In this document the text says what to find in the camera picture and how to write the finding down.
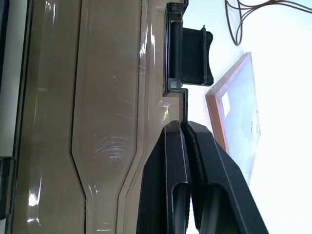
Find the black plastic bracket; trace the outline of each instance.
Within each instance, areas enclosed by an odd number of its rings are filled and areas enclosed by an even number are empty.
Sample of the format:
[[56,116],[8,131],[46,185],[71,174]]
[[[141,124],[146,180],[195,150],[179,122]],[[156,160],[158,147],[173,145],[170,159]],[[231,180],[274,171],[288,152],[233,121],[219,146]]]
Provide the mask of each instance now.
[[182,125],[187,122],[188,90],[183,84],[211,86],[214,78],[209,66],[209,49],[213,35],[201,30],[183,28],[183,14],[188,1],[168,3],[166,8],[166,49],[164,96],[183,94]]
[[8,217],[8,206],[10,203],[11,194],[11,176],[14,165],[14,159],[11,157],[0,158],[0,220]]
[[189,217],[191,175],[178,121],[167,124],[142,178],[137,234],[182,234]]

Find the transparent plastic panel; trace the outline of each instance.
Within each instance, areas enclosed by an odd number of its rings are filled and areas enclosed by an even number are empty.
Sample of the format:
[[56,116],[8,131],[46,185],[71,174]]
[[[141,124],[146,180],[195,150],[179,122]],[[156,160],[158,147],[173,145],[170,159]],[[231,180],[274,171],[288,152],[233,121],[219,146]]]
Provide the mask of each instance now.
[[165,10],[168,0],[142,2],[137,154],[119,196],[117,233],[136,233],[142,172],[162,128],[181,117],[178,97],[163,97]]
[[180,116],[162,95],[167,2],[34,3],[16,233],[136,232],[144,164]]
[[84,0],[73,157],[87,233],[115,233],[120,189],[137,150],[141,0]]
[[17,234],[84,233],[70,154],[80,1],[33,1],[13,218]]

